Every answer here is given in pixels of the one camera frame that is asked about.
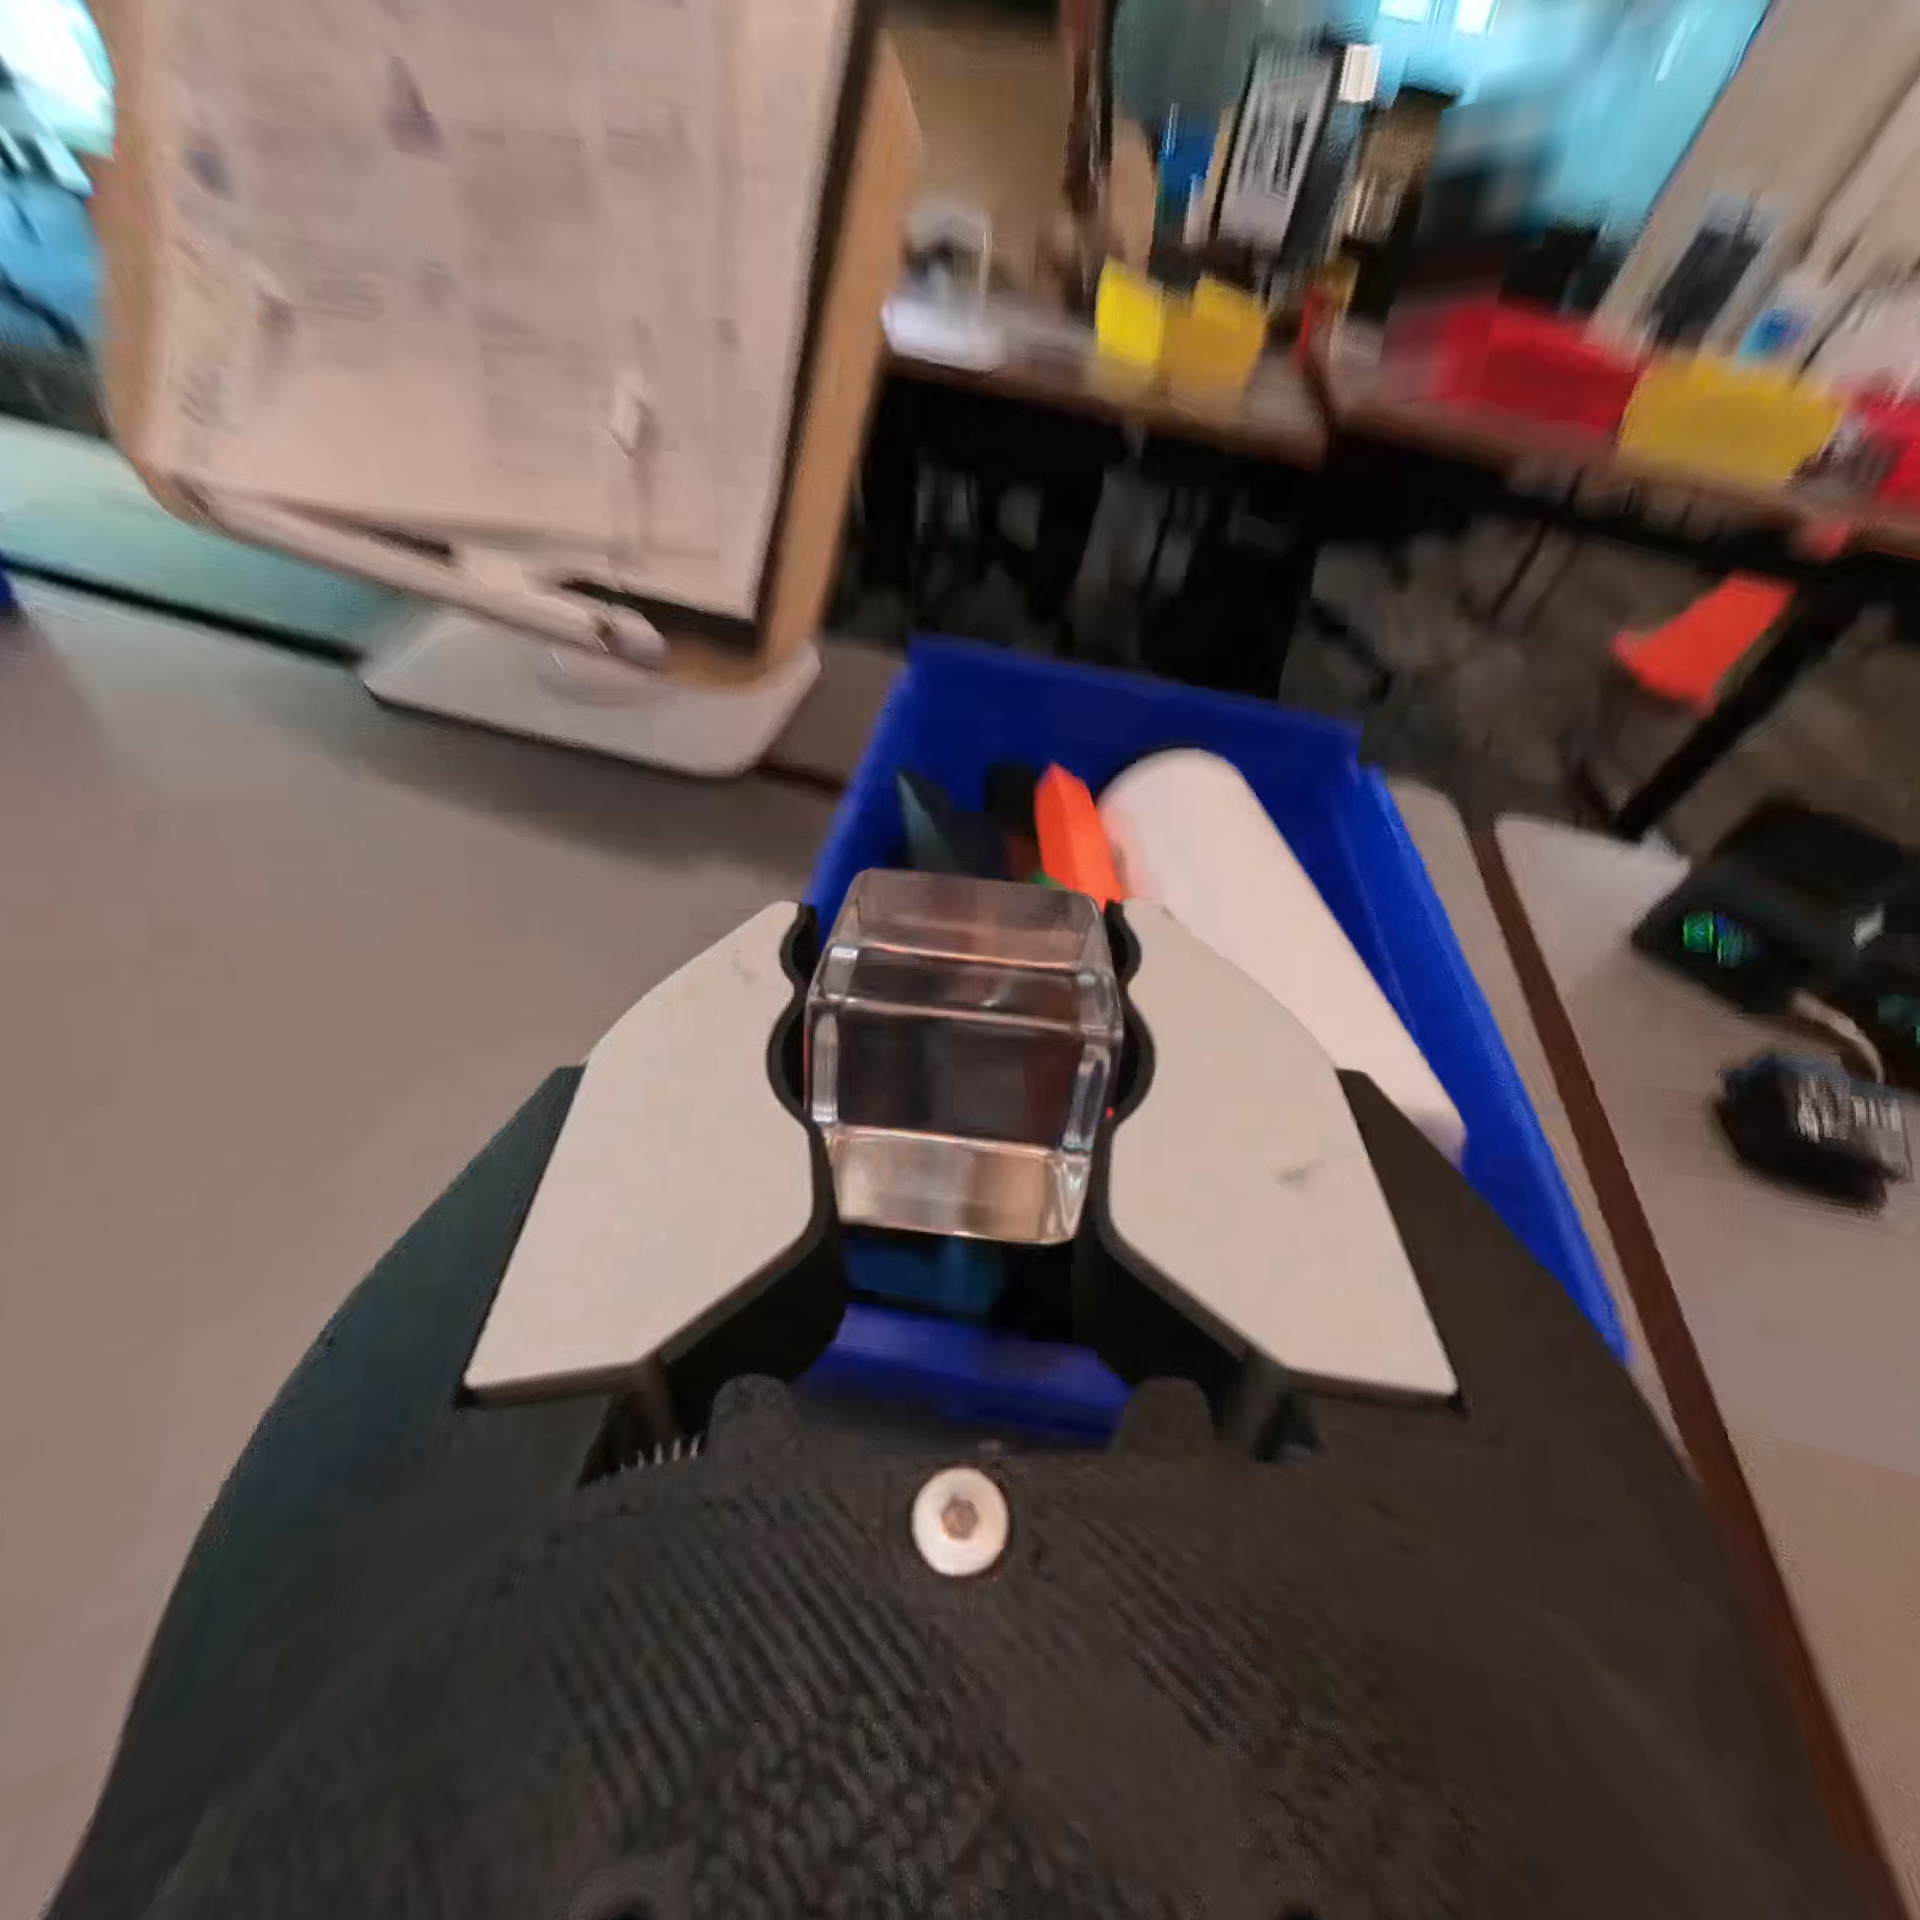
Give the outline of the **black framed picture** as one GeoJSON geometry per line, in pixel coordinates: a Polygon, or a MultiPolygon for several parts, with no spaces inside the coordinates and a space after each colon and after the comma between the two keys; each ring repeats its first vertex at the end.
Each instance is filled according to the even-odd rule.
{"type": "Polygon", "coordinates": [[[1269,42],[1255,51],[1230,122],[1210,235],[1278,257],[1338,105],[1350,47],[1269,42]]]}

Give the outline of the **blue plastic bin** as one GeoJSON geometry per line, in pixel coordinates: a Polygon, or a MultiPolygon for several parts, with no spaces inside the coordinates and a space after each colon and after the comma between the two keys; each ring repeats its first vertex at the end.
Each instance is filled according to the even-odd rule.
{"type": "Polygon", "coordinates": [[[1211,752],[1246,776],[1466,1121],[1466,1184],[1626,1361],[1614,1297],[1545,1130],[1397,802],[1360,762],[1354,728],[973,640],[918,640],[853,756],[808,900],[831,922],[857,874],[905,849],[901,772],[979,810],[1001,764],[1042,770],[1056,762],[1105,786],[1162,750],[1211,752]]]}

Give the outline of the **wide yellow bin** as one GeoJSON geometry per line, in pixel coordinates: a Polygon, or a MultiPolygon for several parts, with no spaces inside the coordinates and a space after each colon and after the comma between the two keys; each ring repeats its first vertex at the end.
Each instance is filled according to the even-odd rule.
{"type": "Polygon", "coordinates": [[[1846,418],[1843,396],[1800,375],[1683,354],[1643,368],[1617,444],[1638,459],[1773,489],[1809,468],[1846,418]]]}

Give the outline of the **adjacent grey desk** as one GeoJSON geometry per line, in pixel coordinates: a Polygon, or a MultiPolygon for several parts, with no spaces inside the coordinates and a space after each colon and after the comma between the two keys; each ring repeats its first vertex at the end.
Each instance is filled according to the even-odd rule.
{"type": "Polygon", "coordinates": [[[1813,1051],[1633,946],[1663,846],[1505,817],[1480,840],[1666,1404],[1736,1536],[1875,1916],[1919,1902],[1915,1184],[1864,1215],[1746,1169],[1721,1075],[1813,1051]]]}

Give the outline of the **black power adapter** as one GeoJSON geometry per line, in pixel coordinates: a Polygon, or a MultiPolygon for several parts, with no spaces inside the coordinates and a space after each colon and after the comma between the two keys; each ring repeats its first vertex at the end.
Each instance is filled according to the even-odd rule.
{"type": "Polygon", "coordinates": [[[1746,1170],[1824,1202],[1875,1215],[1914,1179],[1914,1103],[1838,1063],[1762,1051],[1720,1075],[1713,1114],[1746,1170]]]}

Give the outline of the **wooden background table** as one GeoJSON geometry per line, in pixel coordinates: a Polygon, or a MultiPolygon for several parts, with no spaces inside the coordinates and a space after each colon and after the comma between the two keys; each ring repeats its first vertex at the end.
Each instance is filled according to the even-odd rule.
{"type": "Polygon", "coordinates": [[[1663,464],[1569,426],[1410,399],[1350,354],[1310,360],[1303,368],[1272,354],[1242,391],[1176,391],[1162,375],[1105,358],[1091,326],[1041,304],[945,306],[910,294],[885,303],[883,340],[887,368],[903,377],[1109,418],[1303,471],[1322,464],[1335,442],[1359,440],[1471,464],[1505,482],[1545,471],[1571,478],[1576,489],[1718,512],[1731,534],[1784,536],[1790,558],[1784,571],[1843,560],[1911,567],[1919,558],[1915,518],[1885,512],[1873,498],[1746,484],[1663,464]]]}

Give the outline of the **black electronic device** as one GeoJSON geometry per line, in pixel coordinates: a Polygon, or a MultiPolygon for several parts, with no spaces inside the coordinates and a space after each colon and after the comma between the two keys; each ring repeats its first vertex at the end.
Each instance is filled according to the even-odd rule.
{"type": "Polygon", "coordinates": [[[1766,801],[1653,903],[1630,946],[1749,1018],[1811,1000],[1896,1048],[1919,1038],[1919,852],[1766,801]]]}

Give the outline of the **white plastic bottle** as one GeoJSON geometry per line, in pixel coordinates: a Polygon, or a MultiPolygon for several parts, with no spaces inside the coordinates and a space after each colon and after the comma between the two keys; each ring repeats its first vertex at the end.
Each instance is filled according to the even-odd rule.
{"type": "Polygon", "coordinates": [[[1451,1167],[1466,1161],[1454,1097],[1239,768],[1155,752],[1119,772],[1095,812],[1130,899],[1167,908],[1285,1007],[1333,1067],[1368,1075],[1451,1167]]]}

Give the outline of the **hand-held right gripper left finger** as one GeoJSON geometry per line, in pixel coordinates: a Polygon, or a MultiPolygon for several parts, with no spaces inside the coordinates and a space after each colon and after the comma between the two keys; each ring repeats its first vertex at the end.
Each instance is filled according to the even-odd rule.
{"type": "Polygon", "coordinates": [[[826,1152],[783,1080],[802,903],[766,905],[592,1044],[472,1348],[477,1401],[661,1374],[674,1401],[801,1379],[841,1329],[826,1152]]]}

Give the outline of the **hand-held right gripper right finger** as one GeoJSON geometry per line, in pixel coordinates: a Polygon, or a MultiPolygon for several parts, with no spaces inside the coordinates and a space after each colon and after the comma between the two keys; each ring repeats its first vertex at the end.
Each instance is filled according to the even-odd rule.
{"type": "Polygon", "coordinates": [[[1309,1026],[1157,903],[1111,913],[1137,1075],[1095,1152],[1088,1345],[1211,1406],[1433,1404],[1456,1367],[1350,1091],[1309,1026]]]}

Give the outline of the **orange chair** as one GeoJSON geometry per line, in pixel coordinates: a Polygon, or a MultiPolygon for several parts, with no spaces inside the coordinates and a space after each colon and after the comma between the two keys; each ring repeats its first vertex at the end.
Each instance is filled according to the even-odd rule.
{"type": "Polygon", "coordinates": [[[1733,575],[1666,623],[1621,631],[1608,656],[1638,694],[1706,716],[1743,662],[1781,624],[1790,601],[1787,584],[1733,575]]]}

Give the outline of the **orange plastic piece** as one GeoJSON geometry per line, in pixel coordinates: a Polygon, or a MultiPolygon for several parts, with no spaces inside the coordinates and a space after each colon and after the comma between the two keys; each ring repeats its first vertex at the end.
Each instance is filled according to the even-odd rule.
{"type": "Polygon", "coordinates": [[[1114,844],[1088,785],[1050,764],[1033,799],[1041,874],[1050,886],[1109,908],[1127,899],[1114,844]]]}

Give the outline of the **clear acrylic cube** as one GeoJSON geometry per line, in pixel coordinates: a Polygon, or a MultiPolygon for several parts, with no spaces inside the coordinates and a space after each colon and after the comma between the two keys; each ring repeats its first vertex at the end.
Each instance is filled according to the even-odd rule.
{"type": "Polygon", "coordinates": [[[808,985],[808,1119],[847,1228],[1061,1247],[1123,1055],[1095,899],[870,868],[808,985]]]}

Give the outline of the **small yellow bin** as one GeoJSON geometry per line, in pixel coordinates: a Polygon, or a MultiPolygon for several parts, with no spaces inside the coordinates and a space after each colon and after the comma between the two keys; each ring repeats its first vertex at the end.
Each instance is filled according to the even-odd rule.
{"type": "Polygon", "coordinates": [[[1157,281],[1109,257],[1095,281],[1094,336],[1105,368],[1152,377],[1169,338],[1170,297],[1157,281]]]}
{"type": "Polygon", "coordinates": [[[1226,280],[1203,278],[1169,304],[1162,380],[1170,394],[1230,399],[1248,388],[1269,334],[1265,303],[1226,280]]]}

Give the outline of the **red plastic bin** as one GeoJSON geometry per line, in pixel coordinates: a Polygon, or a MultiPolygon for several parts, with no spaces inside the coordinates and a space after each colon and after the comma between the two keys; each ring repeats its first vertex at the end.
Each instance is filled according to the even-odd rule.
{"type": "Polygon", "coordinates": [[[1569,427],[1609,442],[1643,362],[1543,306],[1498,296],[1415,304],[1384,332],[1393,399],[1569,427]]]}

